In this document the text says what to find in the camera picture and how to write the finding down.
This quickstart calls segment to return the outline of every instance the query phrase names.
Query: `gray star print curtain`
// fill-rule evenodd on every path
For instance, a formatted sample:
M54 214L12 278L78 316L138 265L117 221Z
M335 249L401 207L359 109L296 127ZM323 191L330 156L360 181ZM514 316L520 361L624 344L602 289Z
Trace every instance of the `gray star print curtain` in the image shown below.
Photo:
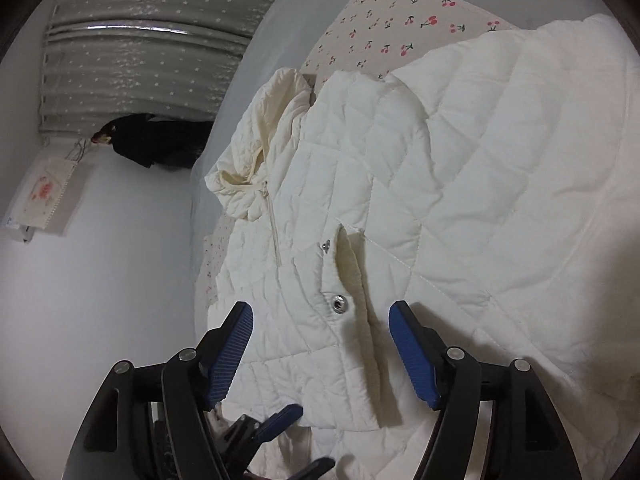
M40 133L90 136L146 112L213 120L273 0L57 0Z

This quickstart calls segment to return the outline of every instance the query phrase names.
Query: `metal screw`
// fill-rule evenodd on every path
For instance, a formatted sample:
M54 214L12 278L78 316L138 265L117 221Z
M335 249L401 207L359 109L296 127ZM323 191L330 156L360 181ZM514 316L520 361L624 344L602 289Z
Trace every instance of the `metal screw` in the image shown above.
M460 361L460 359L465 358L465 352L461 348L456 348L455 346L452 346L447 350L447 355L455 361Z
M180 361L191 361L196 355L198 355L198 353L195 348L185 348L178 354L178 357Z
M529 370L531 370L531 365L524 359L516 359L513 362L513 365L516 367L516 370L519 370L521 372L528 372Z
M120 361L113 367L113 371L117 374L124 374L129 371L131 365L127 361Z
M344 314L347 312L347 299L339 294L332 297L332 303L334 304L334 312L336 314Z

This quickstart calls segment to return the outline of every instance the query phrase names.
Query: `white quilted jacket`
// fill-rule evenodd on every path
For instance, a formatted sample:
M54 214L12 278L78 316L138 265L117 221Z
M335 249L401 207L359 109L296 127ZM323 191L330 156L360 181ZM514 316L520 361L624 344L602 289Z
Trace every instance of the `white quilted jacket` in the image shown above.
M480 360L532 362L583 477L611 473L639 426L639 68L595 16L337 72L311 108L276 72L207 176L238 219L209 327L255 313L225 416L305 409L255 472L413 476L434 414L388 333L405 300Z

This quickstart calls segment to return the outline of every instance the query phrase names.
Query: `gray bed sheet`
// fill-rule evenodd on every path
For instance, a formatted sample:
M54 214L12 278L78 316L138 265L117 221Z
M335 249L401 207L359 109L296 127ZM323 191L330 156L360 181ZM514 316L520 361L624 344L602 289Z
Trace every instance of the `gray bed sheet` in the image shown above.
M298 68L326 28L349 0L276 0L244 54L213 126L209 143L191 173L191 273L193 283L202 262L203 238L212 234L222 214L204 176L229 144L252 97L280 67ZM610 14L601 0L466 0L520 28L537 28L553 20L581 20ZM196 326L206 312L196 312Z

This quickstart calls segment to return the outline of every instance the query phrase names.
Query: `zipper pull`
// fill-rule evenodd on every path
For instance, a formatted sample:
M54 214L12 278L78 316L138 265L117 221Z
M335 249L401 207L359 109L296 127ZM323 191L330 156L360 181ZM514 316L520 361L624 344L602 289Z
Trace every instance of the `zipper pull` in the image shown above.
M267 202L267 209L269 210L269 220L271 221L271 237L273 237L273 249L276 254L276 267L281 266L282 261L280 259L280 244L278 243L278 230L276 229L276 215L273 212L273 203L271 203L271 197L269 190L267 189L267 181L264 181L264 187L262 188L262 195Z

